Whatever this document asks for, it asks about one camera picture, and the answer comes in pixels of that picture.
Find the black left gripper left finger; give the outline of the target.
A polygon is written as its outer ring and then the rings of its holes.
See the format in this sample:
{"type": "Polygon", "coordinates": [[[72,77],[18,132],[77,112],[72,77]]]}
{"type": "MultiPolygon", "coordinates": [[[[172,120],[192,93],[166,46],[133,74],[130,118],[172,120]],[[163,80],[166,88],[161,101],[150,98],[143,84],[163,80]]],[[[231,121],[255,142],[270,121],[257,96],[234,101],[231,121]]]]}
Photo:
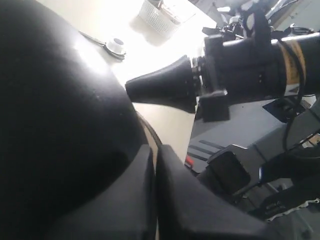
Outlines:
{"type": "Polygon", "coordinates": [[[81,147],[32,158],[43,240],[151,240],[157,217],[148,144],[81,147]]]}

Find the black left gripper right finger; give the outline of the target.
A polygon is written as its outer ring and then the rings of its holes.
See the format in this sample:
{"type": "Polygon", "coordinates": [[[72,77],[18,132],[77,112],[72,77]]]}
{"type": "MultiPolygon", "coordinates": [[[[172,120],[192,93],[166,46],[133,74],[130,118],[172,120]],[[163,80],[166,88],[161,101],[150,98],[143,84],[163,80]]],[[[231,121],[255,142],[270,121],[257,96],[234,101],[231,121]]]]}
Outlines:
{"type": "Polygon", "coordinates": [[[155,169],[161,240],[270,240],[266,223],[237,209],[200,183],[169,145],[155,169]]]}

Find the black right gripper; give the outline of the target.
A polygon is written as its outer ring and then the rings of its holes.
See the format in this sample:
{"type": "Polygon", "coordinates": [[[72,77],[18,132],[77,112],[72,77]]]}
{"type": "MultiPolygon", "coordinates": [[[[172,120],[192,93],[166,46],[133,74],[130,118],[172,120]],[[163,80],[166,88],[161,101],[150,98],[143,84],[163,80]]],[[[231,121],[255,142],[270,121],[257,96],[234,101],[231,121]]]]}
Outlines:
{"type": "Polygon", "coordinates": [[[126,82],[125,90],[133,103],[168,106],[195,114],[196,105],[204,122],[230,119],[230,98],[219,67],[223,60],[221,34],[204,38],[203,54],[182,56],[157,71],[126,82]]]}

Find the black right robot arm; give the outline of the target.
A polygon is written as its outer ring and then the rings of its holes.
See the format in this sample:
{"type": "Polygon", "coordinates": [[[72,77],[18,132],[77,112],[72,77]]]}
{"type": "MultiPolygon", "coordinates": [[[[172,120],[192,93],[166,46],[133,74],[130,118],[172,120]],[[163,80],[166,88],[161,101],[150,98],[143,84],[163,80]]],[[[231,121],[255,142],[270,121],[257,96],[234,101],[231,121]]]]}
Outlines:
{"type": "Polygon", "coordinates": [[[320,92],[320,35],[281,40],[252,37],[204,40],[204,54],[174,63],[125,84],[134,103],[168,106],[205,122],[226,121],[232,105],[320,92]]]}

